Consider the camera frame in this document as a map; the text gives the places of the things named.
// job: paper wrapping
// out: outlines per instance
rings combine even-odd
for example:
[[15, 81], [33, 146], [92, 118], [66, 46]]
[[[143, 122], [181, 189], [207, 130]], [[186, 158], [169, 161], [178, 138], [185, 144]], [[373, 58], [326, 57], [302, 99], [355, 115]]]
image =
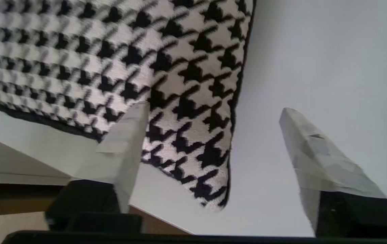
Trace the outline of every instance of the paper wrapping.
[[75, 175], [76, 179], [113, 184], [122, 213], [128, 212], [128, 201], [135, 186], [149, 111], [148, 102], [130, 107], [96, 149], [96, 153], [105, 153], [115, 160], [105, 165], [85, 162]]
[[279, 124], [301, 189], [302, 206], [314, 229], [321, 191], [386, 198], [364, 171], [301, 113], [284, 108]]

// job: houndstooth pillow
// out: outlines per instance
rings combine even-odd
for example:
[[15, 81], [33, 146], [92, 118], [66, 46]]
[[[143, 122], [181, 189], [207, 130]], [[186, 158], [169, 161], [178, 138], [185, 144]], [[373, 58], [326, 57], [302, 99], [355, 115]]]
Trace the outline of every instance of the houndstooth pillow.
[[148, 100], [142, 161], [220, 210], [253, 5], [0, 0], [0, 104], [101, 141]]

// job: fabric cushion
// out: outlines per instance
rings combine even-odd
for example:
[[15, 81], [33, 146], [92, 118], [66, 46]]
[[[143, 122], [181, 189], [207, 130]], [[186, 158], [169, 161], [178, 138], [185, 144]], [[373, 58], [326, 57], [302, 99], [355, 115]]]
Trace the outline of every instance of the fabric cushion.
[[0, 104], [101, 141], [148, 100], [143, 162], [220, 210], [252, 10], [252, 0], [0, 0]]

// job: beige floor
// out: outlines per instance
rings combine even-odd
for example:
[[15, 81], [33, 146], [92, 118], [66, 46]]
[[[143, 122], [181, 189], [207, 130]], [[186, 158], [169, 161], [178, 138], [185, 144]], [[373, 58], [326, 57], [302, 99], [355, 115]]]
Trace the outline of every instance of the beige floor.
[[0, 215], [0, 243], [18, 230], [47, 230], [43, 212]]
[[[57, 197], [61, 188], [0, 184], [0, 243], [18, 230], [47, 230], [43, 211]], [[144, 233], [188, 235], [188, 233], [150, 216], [134, 207], [130, 213], [141, 215]]]

